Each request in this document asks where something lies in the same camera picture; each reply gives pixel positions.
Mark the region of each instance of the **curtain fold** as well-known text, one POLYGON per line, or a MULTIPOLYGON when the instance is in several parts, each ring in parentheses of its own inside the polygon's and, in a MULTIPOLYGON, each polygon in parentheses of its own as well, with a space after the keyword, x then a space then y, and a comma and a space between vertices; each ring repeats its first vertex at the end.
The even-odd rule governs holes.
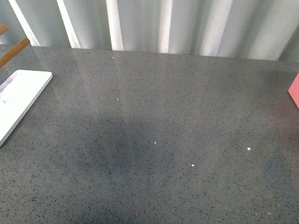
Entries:
POLYGON ((2 0, 0 44, 299 61, 299 1, 2 0))

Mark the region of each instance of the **white plastic board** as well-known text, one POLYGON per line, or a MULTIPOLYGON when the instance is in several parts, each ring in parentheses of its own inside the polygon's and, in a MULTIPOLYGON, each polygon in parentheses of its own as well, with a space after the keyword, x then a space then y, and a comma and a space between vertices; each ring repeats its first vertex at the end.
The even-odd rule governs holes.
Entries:
POLYGON ((47 71, 15 71, 0 85, 0 147, 52 79, 47 71))

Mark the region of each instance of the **pink box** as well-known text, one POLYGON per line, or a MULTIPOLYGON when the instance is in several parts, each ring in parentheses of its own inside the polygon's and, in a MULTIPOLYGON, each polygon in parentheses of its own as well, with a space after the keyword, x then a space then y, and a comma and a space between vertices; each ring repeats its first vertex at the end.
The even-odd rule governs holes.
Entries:
POLYGON ((289 93, 299 108, 299 73, 289 88, 289 93))

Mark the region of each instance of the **wooden rod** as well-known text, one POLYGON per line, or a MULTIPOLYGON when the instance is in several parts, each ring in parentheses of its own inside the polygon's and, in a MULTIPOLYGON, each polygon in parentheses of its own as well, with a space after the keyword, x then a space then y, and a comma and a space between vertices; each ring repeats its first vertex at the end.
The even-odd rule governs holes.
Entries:
POLYGON ((6 65, 7 62, 9 62, 13 57, 15 57, 17 54, 20 53, 21 50, 23 50, 28 44, 30 44, 30 40, 28 38, 24 38, 20 42, 18 42, 16 45, 13 46, 8 52, 6 52, 1 58, 0 58, 0 69, 6 65))
POLYGON ((6 31, 8 31, 7 26, 0 24, 0 35, 4 34, 6 31))

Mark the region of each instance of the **countertop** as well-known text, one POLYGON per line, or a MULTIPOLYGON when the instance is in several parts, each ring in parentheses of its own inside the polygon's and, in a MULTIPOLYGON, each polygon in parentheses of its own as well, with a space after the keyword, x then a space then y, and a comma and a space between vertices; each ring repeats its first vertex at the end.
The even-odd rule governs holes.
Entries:
POLYGON ((30 46, 0 83, 18 69, 53 79, 0 148, 0 223, 299 222, 299 63, 30 46))

